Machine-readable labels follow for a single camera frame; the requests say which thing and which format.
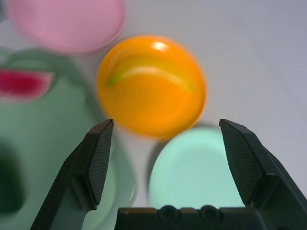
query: watermelon toy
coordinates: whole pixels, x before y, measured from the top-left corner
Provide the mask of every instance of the watermelon toy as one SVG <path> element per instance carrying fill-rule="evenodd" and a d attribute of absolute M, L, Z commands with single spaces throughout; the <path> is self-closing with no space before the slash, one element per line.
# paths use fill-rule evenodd
<path fill-rule="evenodd" d="M 50 72 L 0 69 L 0 101 L 28 102 L 48 92 L 53 79 Z"/>

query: orange plate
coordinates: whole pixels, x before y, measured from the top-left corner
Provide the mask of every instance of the orange plate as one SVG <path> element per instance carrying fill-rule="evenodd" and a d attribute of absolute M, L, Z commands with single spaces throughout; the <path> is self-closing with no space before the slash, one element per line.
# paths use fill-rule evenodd
<path fill-rule="evenodd" d="M 99 67 L 97 88 L 110 117 L 154 138 L 192 127 L 206 101 L 204 75 L 193 56 L 159 36 L 137 36 L 113 47 Z"/>

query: green tray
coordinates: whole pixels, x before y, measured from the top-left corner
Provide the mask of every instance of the green tray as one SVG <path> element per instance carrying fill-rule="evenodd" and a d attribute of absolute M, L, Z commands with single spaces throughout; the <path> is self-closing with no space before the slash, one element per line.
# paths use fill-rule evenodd
<path fill-rule="evenodd" d="M 0 50 L 0 68 L 50 71 L 55 80 L 50 91 L 31 103 L 0 103 L 0 148 L 14 154 L 23 188 L 22 208 L 0 215 L 0 230 L 27 230 L 67 156 L 95 124 L 105 120 L 95 96 L 76 66 L 64 56 L 29 49 Z M 111 229 L 117 209 L 134 202 L 136 178 L 126 153 L 112 138 L 101 206 L 90 212 L 83 230 Z"/>

